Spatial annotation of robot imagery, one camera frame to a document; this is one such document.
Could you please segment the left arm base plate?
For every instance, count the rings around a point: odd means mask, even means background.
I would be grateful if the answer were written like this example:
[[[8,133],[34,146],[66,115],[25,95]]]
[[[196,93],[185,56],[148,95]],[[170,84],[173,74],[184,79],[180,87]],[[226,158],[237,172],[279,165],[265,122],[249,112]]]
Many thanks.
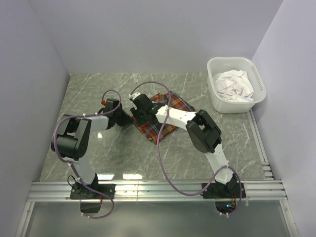
[[[114,198],[115,187],[115,184],[98,184],[96,187],[90,187],[97,191],[94,192],[84,187],[81,183],[75,182],[72,185],[70,199],[99,199],[102,196],[100,193]]]

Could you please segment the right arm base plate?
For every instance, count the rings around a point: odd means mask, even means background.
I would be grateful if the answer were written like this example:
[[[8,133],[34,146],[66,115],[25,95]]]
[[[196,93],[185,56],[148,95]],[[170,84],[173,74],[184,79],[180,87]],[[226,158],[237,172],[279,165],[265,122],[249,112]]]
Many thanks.
[[[228,198],[246,198],[246,191],[244,189],[244,184],[239,183],[233,184],[231,187],[228,185],[223,185],[218,182],[210,183],[210,185],[205,189],[207,183],[202,183],[201,187],[203,192],[199,191],[199,195],[203,196],[204,199],[228,199]]]

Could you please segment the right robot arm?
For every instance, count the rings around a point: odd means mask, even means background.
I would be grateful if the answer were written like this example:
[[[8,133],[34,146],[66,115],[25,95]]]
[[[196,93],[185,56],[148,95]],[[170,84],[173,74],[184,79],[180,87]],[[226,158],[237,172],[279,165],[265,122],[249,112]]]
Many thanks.
[[[163,167],[159,148],[160,139],[158,138],[157,150],[159,164],[166,180],[175,191],[184,196],[192,197],[202,194],[210,186],[217,186],[219,195],[227,198],[232,196],[235,187],[239,187],[239,197],[242,197],[240,178],[237,172],[229,166],[223,151],[221,130],[205,110],[199,110],[198,112],[182,111],[170,107],[170,102],[166,105],[154,103],[147,95],[138,92],[129,94],[129,99],[135,105],[131,111],[138,122],[156,121],[161,123],[158,136],[161,136],[166,124],[187,131],[193,146],[199,152],[205,154],[212,167],[214,175],[202,190],[192,194],[179,190],[169,179]]]

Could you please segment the plaid long sleeve shirt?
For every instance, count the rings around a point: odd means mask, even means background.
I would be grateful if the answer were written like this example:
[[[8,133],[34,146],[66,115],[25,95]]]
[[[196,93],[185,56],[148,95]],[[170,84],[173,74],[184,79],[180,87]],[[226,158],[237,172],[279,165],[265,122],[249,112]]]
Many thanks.
[[[139,125],[133,115],[132,119],[136,128],[155,145],[177,128],[186,130],[187,122],[196,116],[195,108],[173,91],[149,99],[158,104],[157,121]]]

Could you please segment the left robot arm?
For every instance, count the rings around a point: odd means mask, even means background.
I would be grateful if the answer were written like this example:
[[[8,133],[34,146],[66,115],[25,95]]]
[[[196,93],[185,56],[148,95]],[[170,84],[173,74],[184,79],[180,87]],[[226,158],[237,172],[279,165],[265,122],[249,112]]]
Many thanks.
[[[97,174],[85,155],[90,133],[111,129],[116,124],[125,126],[132,123],[132,118],[123,110],[118,99],[108,98],[102,101],[102,105],[91,117],[63,115],[56,138],[51,142],[51,149],[58,149],[62,160],[71,166],[77,177],[73,189],[81,191],[87,198],[95,198],[101,191]]]

